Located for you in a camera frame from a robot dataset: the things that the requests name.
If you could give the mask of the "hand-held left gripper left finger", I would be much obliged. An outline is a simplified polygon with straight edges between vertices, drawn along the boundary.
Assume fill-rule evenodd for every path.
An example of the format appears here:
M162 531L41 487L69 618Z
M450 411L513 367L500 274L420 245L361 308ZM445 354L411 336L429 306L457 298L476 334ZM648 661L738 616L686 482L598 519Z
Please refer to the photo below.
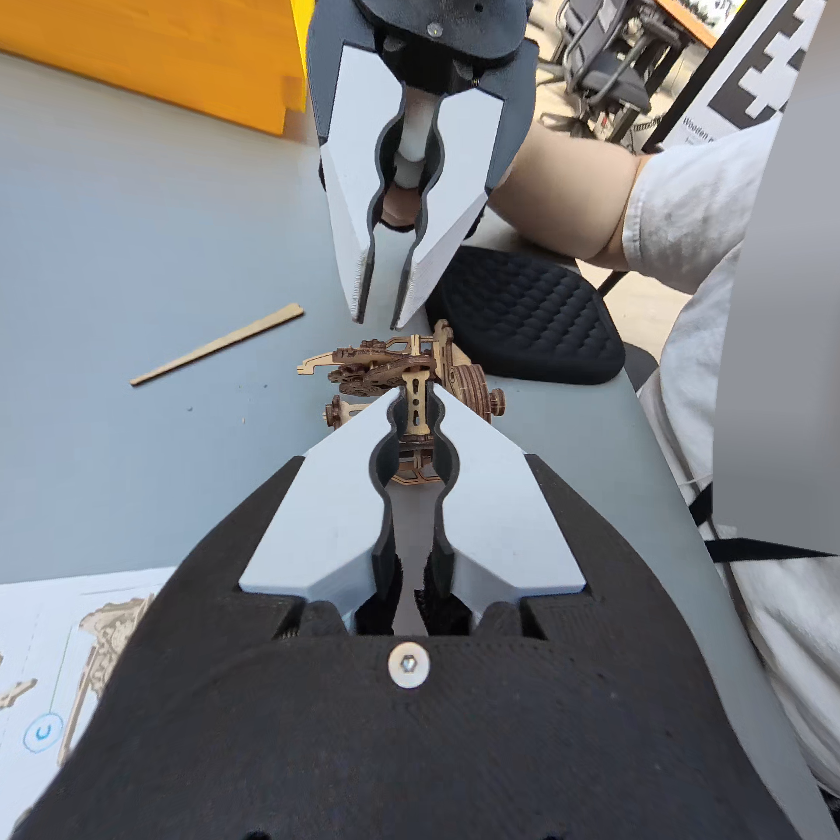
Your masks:
M403 388L314 445L241 574L252 594L329 602L352 634L381 629L397 578L392 503L400 461Z

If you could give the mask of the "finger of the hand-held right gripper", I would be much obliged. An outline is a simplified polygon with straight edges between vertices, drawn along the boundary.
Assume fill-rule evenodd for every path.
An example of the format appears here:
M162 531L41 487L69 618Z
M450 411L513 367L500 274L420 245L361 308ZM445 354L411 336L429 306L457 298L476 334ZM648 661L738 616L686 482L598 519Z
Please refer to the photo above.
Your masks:
M487 202L487 177L502 100L480 90L445 97L432 123L440 153L421 194L419 227L403 268L392 318L402 329L425 303Z
M321 161L339 279L364 320L375 261L374 210L385 189L382 146L403 115L403 84L375 52L345 45Z

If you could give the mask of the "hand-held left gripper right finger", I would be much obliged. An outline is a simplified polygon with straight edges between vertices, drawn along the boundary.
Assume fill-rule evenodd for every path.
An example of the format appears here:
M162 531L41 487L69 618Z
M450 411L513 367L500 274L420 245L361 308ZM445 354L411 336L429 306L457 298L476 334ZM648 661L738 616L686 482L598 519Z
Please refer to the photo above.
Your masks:
M493 604L583 592L527 454L441 385L427 391L427 419L444 486L427 558L427 632L469 634Z

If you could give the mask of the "wooden gear model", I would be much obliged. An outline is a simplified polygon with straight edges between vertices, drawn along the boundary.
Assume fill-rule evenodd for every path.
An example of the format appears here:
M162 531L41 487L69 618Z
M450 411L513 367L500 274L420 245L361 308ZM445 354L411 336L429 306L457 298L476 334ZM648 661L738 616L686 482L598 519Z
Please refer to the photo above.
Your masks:
M391 389L406 388L408 419L393 477L403 486L439 481L432 466L434 441L422 393L426 385L443 386L487 422L502 416L507 407L504 392L490 390L481 366L455 344L454 331L445 319L437 320L430 335L366 340L357 347L313 356L299 364L297 373L313 375L319 366L332 367L329 381L343 395L376 398Z

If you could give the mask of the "person's right forearm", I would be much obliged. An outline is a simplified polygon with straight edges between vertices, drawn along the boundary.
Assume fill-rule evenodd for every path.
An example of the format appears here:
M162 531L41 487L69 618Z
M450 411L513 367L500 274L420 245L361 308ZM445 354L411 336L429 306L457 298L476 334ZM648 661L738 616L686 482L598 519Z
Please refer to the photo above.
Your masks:
M556 254L628 270L627 205L652 154L574 138L533 122L489 207L520 236Z

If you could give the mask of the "person's right hand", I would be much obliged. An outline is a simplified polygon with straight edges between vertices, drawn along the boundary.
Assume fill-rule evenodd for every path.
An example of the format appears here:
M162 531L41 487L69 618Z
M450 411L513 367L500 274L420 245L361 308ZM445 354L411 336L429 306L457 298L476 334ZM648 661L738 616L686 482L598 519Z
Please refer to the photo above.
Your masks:
M394 182L384 194L381 223L394 230L413 228L420 208L418 188L403 188Z

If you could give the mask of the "black office chair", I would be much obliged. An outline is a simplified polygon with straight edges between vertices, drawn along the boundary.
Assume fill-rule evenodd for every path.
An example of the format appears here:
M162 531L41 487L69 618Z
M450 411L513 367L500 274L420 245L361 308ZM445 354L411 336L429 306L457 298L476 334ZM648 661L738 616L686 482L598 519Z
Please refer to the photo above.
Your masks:
M572 137L594 137L599 118L612 117L609 143L619 143L635 119L648 115L652 97L677 59L696 42L697 21L666 2L562 1L559 40L539 62L538 86L562 82L574 115L539 115L541 124Z

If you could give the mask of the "black padded wrist rest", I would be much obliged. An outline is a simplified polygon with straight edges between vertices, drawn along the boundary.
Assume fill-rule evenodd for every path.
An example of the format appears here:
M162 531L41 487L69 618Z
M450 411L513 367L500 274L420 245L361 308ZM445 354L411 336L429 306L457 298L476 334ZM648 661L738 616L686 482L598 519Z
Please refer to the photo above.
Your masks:
M625 364L602 296L546 259L463 245L425 310L431 326L447 320L458 347L490 375L599 385Z

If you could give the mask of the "thin wooden stick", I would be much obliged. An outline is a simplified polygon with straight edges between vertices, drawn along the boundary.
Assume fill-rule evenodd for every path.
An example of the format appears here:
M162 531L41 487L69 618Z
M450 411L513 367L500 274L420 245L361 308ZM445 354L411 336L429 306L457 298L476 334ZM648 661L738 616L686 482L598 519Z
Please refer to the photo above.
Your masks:
M168 375L169 373L180 370L181 368L184 368L190 364L194 364L195 362L200 361L213 354L216 354L222 350L226 350L230 347L233 347L238 343L250 340L260 335L261 333L265 333L267 331L275 329L286 322L299 319L300 317L304 316L304 314L305 311L299 304L295 302L290 303L285 307L265 316L264 318L260 318L256 321L253 321L252 323L235 331L229 332L225 336L217 338L209 343L206 343L205 345L175 360L167 362L148 373L137 376L130 380L129 383L132 387L137 387L147 382L152 382L153 380L159 379L165 375Z

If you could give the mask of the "person's white shirt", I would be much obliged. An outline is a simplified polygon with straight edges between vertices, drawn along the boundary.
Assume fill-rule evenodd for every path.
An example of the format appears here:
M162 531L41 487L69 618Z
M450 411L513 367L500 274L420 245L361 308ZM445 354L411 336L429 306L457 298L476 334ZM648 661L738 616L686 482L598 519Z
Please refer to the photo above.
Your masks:
M628 265L690 294L638 399L691 505L712 481L713 425L742 243L779 120L653 157L623 226ZM839 792L838 558L725 563L745 625L826 793Z

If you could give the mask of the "yellow plastic bin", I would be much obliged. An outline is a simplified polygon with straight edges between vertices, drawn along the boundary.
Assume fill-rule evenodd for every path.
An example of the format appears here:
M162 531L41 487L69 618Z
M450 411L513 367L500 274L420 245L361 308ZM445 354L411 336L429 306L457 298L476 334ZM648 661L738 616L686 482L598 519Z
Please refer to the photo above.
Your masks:
M304 112L313 1L2 1L1 47L281 136Z

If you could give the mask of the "printed instruction booklet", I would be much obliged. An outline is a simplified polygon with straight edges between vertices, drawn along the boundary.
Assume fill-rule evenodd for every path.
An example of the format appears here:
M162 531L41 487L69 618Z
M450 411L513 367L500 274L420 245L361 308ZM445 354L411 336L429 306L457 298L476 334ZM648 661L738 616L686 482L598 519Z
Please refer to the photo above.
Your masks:
M173 567L1 587L1 838L68 761Z

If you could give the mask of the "black white marker board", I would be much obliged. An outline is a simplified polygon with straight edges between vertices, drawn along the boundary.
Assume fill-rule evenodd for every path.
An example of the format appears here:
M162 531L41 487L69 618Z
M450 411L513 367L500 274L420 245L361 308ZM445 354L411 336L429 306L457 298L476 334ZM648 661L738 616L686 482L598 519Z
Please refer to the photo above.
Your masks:
M748 1L646 141L703 145L781 116L825 1Z

